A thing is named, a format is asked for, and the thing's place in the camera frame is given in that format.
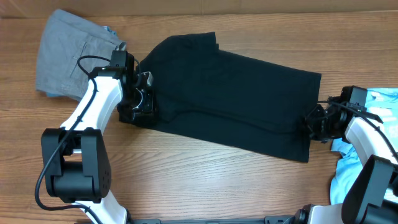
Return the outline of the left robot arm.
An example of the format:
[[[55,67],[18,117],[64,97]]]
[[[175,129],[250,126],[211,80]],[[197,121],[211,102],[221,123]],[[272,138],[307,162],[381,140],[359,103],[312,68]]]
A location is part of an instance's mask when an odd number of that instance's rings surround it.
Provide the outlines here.
[[[92,223],[132,223],[128,209],[111,192],[111,165],[103,133],[115,107],[127,104],[128,118],[141,118],[154,105],[151,72],[129,73],[121,67],[97,67],[76,110],[59,128],[41,137],[44,168],[35,188],[64,202],[62,209],[79,208]]]

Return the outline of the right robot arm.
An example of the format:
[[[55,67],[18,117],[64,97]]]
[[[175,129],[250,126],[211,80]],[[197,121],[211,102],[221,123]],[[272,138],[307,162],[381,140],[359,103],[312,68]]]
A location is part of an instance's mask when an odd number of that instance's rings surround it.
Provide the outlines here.
[[[397,204],[384,198],[387,190],[397,193],[397,157],[392,144],[373,122],[380,117],[364,107],[348,102],[329,101],[307,116],[310,135],[317,141],[343,138],[353,145],[363,168],[343,203],[330,206],[308,205],[285,220],[286,223],[397,223]]]

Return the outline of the black t-shirt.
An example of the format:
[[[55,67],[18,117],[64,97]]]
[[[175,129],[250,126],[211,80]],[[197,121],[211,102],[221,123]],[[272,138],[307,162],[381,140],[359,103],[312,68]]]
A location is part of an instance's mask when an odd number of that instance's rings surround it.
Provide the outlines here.
[[[220,50],[213,32],[174,35],[140,63],[151,72],[155,116],[119,119],[142,128],[307,162],[305,117],[316,107],[319,73]]]

